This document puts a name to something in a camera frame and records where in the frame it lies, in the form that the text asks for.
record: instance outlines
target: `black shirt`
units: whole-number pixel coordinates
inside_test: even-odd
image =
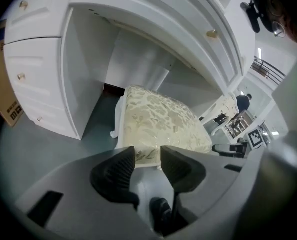
[[[250,100],[247,96],[240,95],[240,96],[237,96],[236,99],[237,99],[237,106],[238,106],[239,113],[249,109]]]

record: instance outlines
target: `gray floor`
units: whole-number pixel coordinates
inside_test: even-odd
[[[55,168],[88,156],[112,150],[117,139],[110,136],[115,126],[115,106],[119,98],[103,94],[89,120],[82,141],[71,139],[36,126],[24,114],[14,128],[3,126],[0,136],[0,191],[14,203],[34,183]],[[211,133],[217,125],[205,125]],[[222,130],[211,137],[213,144],[229,143]],[[164,197],[173,203],[174,193],[164,173],[156,168],[135,170],[131,191],[140,197],[138,213],[152,225],[149,202]]]
[[[4,124],[0,135],[0,192],[14,203],[27,189],[63,164],[112,150],[118,97],[103,94],[82,141],[36,126],[24,114],[14,128]]]

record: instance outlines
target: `black object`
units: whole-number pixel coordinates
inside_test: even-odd
[[[0,18],[12,1],[13,0],[0,0]],[[296,23],[297,23],[297,18],[296,18],[297,0],[285,0],[285,1],[286,1],[285,7],[287,7],[287,9],[291,7],[291,9],[289,9],[290,14],[294,19],[294,21],[296,20]],[[268,168],[268,171],[270,171],[270,169],[274,169],[274,167],[272,166],[272,163],[270,168]],[[289,168],[285,168],[283,173],[286,174],[288,178],[291,178],[288,175],[289,173],[288,169]],[[266,181],[265,179],[262,179],[261,183],[259,183],[257,187],[260,189],[262,184],[265,185],[265,181]],[[273,189],[272,186],[274,187],[276,184],[278,184],[277,180],[270,181],[270,182],[271,182],[271,186],[270,186],[271,189]],[[288,236],[289,239],[291,239],[291,238],[297,237],[297,189],[295,189],[293,192],[294,192],[294,195],[290,198],[289,204],[287,206],[285,205],[284,210],[278,213],[280,218],[269,221],[266,224],[262,224],[262,227],[258,230],[257,234],[254,234],[254,232],[249,232],[253,236],[252,238],[259,239],[265,236],[266,238],[274,237],[276,239],[279,239],[279,238],[283,239],[286,236]],[[269,193],[268,196],[276,197],[276,200],[279,200],[279,196],[274,192],[272,194]],[[265,204],[265,207],[266,207],[266,206],[269,206],[274,201],[275,200],[266,201],[266,202],[262,202],[261,204]],[[258,208],[261,208],[260,213],[262,217],[266,213],[265,207],[263,207],[262,205],[258,206]],[[10,213],[6,205],[2,203],[2,200],[0,199],[0,236],[1,235],[6,236],[7,234],[8,237],[21,236],[22,238],[28,238],[28,239],[37,238],[37,236],[41,236],[40,234],[38,234],[37,230],[32,230],[31,228],[30,228],[30,231],[27,232],[26,229],[28,228],[29,228],[28,223],[23,223],[23,221],[21,221],[20,223],[19,218],[15,217],[14,213]]]
[[[167,146],[160,147],[161,167],[175,193],[194,191],[205,179],[205,167]]]
[[[252,25],[253,31],[255,33],[259,33],[261,31],[259,21],[258,21],[259,15],[255,10],[254,3],[247,4],[246,2],[242,2],[240,4],[240,7],[246,12],[249,18],[249,21]]]
[[[258,147],[260,144],[264,142],[264,140],[262,139],[262,134],[257,128],[247,133],[247,135],[250,139],[250,144],[253,146],[253,148]]]
[[[172,233],[172,209],[165,198],[152,198],[149,209],[154,219],[154,231],[166,237]]]
[[[226,120],[228,119],[228,117],[221,113],[217,118],[214,118],[214,122],[218,123],[218,125],[220,126],[221,124],[223,124]]]
[[[253,31],[259,33],[261,31],[259,25],[259,18],[262,21],[264,27],[271,33],[273,30],[273,22],[271,21],[269,14],[267,12],[268,0],[251,0],[249,4],[243,2],[240,7],[246,12],[249,21],[252,25]]]
[[[140,219],[132,203],[109,201],[90,183],[91,172],[97,165],[126,150],[127,153],[134,151],[129,147],[113,149],[73,161],[50,172],[16,201],[24,216],[21,222],[33,225],[36,229],[34,233],[41,239],[157,239],[156,234]],[[48,191],[63,193],[63,198],[43,230],[26,214]]]
[[[297,132],[265,150],[234,239],[297,239]]]
[[[212,147],[212,151],[219,153],[221,157],[244,158],[248,142],[238,144],[219,144]]]
[[[62,197],[62,193],[55,191],[47,192],[27,216],[37,225],[44,228]]]
[[[105,83],[103,93],[108,93],[117,97],[122,97],[125,93],[125,89]]]
[[[90,181],[95,190],[114,203],[133,204],[137,210],[140,199],[130,192],[130,180],[135,169],[135,149],[128,149],[100,163],[91,172]]]
[[[231,170],[233,172],[237,172],[237,173],[240,173],[242,171],[242,168],[241,166],[237,166],[237,165],[234,165],[234,164],[228,164],[224,167],[224,169],[228,169],[228,170]]]

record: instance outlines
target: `cardboard box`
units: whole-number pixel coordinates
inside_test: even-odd
[[[23,110],[16,98],[4,60],[4,34],[6,20],[0,22],[0,115],[5,121],[13,127],[21,115]]]

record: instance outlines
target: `person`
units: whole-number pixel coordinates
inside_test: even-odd
[[[242,115],[245,111],[247,111],[250,107],[250,100],[252,99],[252,95],[240,95],[236,97],[238,113],[231,119],[231,121],[237,119],[240,115]],[[217,118],[214,118],[214,122],[218,123],[218,125],[223,124],[227,119],[225,114],[220,114]]]
[[[237,107],[238,107],[238,113],[233,117],[233,120],[237,119],[240,115],[242,115],[243,113],[245,113],[245,111],[247,111],[250,107],[250,100],[252,99],[252,95],[248,94],[248,95],[240,95],[236,97],[237,100]]]

